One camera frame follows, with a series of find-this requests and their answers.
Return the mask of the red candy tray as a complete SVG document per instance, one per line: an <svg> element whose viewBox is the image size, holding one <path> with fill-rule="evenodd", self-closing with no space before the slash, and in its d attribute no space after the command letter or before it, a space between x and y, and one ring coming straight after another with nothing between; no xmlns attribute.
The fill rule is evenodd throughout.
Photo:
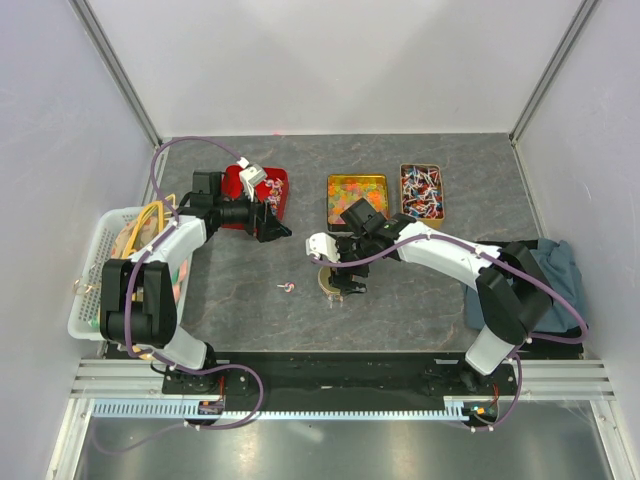
<svg viewBox="0 0 640 480"><path fill-rule="evenodd" d="M266 179L255 189L255 197L268 205L271 214L279 222L283 220L286 203L289 194L288 174L284 169L265 167ZM221 184L223 196L236 200L244 196L244 187L240 180L241 168L239 165L230 165L225 171Z"/></svg>

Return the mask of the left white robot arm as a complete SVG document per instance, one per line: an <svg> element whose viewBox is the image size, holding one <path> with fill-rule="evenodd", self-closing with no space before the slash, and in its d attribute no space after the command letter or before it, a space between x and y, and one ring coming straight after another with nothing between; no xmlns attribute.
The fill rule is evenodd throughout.
<svg viewBox="0 0 640 480"><path fill-rule="evenodd" d="M213 347L178 321L172 276L223 226L240 225L264 243L292 235L265 201L244 194L227 200L221 172L196 172L177 215L140 251L102 268L100 333L133 358L149 354L185 372L185 382L208 393L219 382Z"/></svg>

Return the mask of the clear glass jar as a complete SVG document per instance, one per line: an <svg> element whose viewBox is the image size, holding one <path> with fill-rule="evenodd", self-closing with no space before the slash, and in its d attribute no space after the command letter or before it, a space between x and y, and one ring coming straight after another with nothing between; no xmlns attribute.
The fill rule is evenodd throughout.
<svg viewBox="0 0 640 480"><path fill-rule="evenodd" d="M329 292L326 294L327 305L330 308L339 308L346 304L349 295L343 295L340 292Z"/></svg>

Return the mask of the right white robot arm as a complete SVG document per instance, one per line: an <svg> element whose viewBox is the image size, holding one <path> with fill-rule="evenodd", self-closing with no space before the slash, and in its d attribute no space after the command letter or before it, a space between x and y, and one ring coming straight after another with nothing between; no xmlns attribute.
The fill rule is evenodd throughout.
<svg viewBox="0 0 640 480"><path fill-rule="evenodd" d="M551 309L549 281L530 249L521 242L505 246L474 243L439 232L415 218L386 218L365 199L341 215L350 233L317 233L306 252L331 269L329 283L341 294L359 293L357 277L380 258L416 264L447 275L476 292L484 325L458 368L467 392L483 392L498 365L521 346Z"/></svg>

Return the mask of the round wooden jar lid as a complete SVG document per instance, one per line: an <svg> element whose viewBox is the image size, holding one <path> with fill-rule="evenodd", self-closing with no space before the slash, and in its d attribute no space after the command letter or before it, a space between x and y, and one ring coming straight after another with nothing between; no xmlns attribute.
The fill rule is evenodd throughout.
<svg viewBox="0 0 640 480"><path fill-rule="evenodd" d="M318 272L318 276L317 276L318 284L325 295L329 292L342 293L342 291L339 288L333 287L330 284L330 278L332 273L333 273L333 269L330 267L321 267Z"/></svg>

